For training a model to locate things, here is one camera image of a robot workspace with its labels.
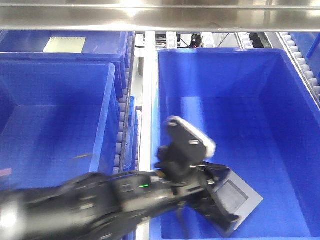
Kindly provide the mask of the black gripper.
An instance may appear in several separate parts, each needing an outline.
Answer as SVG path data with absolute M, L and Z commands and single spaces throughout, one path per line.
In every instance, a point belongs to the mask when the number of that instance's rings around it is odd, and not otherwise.
M 205 160 L 190 163 L 173 144 L 161 146 L 157 158 L 155 167 L 170 182 L 173 192 L 192 208 L 197 200 L 197 211 L 207 220 L 220 228 L 231 228 L 240 220 L 238 215 L 227 211 L 216 193 L 204 190 L 200 168 L 214 163 Z

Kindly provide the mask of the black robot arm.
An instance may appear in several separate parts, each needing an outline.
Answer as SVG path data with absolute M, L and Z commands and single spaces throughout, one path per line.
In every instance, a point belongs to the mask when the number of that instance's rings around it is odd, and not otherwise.
M 214 193 L 209 164 L 189 166 L 174 145 L 160 147 L 157 156 L 156 171 L 90 172 L 56 187 L 3 190 L 1 239 L 117 240 L 184 205 L 229 234 L 240 218 Z

